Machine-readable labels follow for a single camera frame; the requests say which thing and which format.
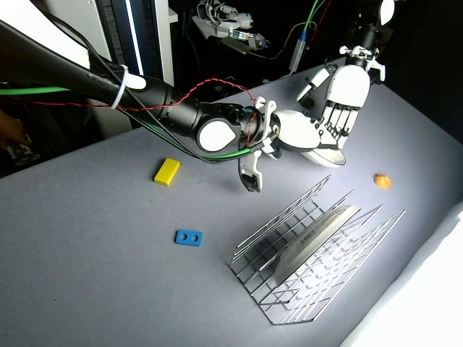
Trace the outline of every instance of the blue block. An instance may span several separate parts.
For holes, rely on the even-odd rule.
[[[177,231],[175,242],[178,244],[184,244],[186,246],[200,246],[203,233],[199,231],[183,230]]]

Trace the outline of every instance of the dish rack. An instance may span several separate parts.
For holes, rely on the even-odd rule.
[[[279,256],[296,236],[324,214],[315,202],[326,177],[270,219],[235,249],[229,267],[274,325],[312,322],[333,301],[360,265],[405,214],[375,228],[363,227],[383,207],[357,213],[280,286],[272,281]],[[340,206],[354,190],[328,210]]]

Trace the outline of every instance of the zip tie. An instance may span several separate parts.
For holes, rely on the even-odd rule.
[[[111,105],[112,109],[115,109],[119,105],[119,101],[122,99],[122,95],[124,94],[125,86],[127,84],[127,75],[129,74],[129,68],[122,64],[121,67],[124,68],[124,76],[122,76],[121,85],[119,86],[119,92],[117,92],[116,98],[114,99],[114,102]]]

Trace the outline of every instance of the yellow block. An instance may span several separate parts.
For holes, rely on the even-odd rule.
[[[171,158],[166,158],[162,164],[161,169],[156,174],[154,182],[157,184],[162,184],[163,186],[169,186],[172,182],[172,179],[174,179],[175,174],[179,170],[179,167],[180,162]]]

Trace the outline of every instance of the gray table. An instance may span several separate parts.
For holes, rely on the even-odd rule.
[[[300,109],[294,95],[310,73],[253,93]],[[340,169],[296,153],[264,158],[264,189],[251,194],[236,163],[206,165],[138,129],[2,179],[0,346],[339,345],[463,192],[463,147],[384,86],[345,154]],[[152,182],[165,157],[182,163],[169,188]],[[390,190],[373,184],[378,172]],[[274,327],[226,261],[329,174],[322,206],[356,188],[350,202],[385,204],[377,221],[407,214],[318,320]],[[178,228],[203,231],[203,245],[175,244]]]

